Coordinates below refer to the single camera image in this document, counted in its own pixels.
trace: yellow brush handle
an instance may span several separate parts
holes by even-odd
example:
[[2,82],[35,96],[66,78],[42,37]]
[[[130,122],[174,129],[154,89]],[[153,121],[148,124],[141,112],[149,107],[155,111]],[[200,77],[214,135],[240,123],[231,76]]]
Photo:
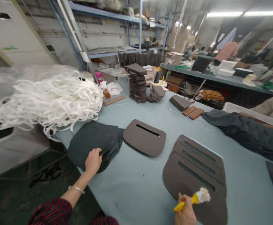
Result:
[[[196,193],[192,196],[192,204],[199,204],[198,196],[196,195]],[[184,209],[185,206],[186,201],[183,201],[179,203],[177,206],[175,206],[174,211],[175,212],[181,211]]]

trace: pile of white straps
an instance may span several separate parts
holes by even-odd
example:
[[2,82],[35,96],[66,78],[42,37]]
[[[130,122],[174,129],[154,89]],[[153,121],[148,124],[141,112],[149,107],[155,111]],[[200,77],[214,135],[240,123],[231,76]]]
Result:
[[0,100],[0,130],[18,127],[32,130],[34,124],[44,127],[45,135],[71,129],[78,121],[96,120],[103,102],[102,90],[91,80],[55,75],[42,81],[18,80],[15,93]]

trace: brush bristles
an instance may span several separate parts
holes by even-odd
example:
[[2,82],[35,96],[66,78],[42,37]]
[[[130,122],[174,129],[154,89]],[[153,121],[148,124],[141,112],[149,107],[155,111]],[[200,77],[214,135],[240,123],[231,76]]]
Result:
[[199,191],[196,192],[199,204],[203,202],[209,202],[211,200],[211,196],[209,195],[209,190],[205,187],[201,187]]

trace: silver bracelet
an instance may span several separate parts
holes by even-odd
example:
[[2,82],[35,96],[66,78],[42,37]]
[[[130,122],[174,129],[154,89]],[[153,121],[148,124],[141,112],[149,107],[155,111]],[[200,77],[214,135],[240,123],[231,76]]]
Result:
[[80,189],[80,188],[78,188],[78,187],[73,187],[73,186],[71,185],[71,186],[69,186],[68,190],[69,190],[70,188],[75,188],[76,190],[80,191],[82,194],[84,194],[84,193],[85,193],[85,191],[84,191],[84,190],[81,190],[81,189]]

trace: pink shirt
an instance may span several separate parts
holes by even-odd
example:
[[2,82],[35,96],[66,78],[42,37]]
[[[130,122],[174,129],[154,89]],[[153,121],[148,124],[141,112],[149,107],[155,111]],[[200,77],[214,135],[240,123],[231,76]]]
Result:
[[223,60],[227,60],[228,57],[236,56],[238,53],[239,44],[237,42],[229,42],[227,43],[215,56],[215,59],[222,62]]

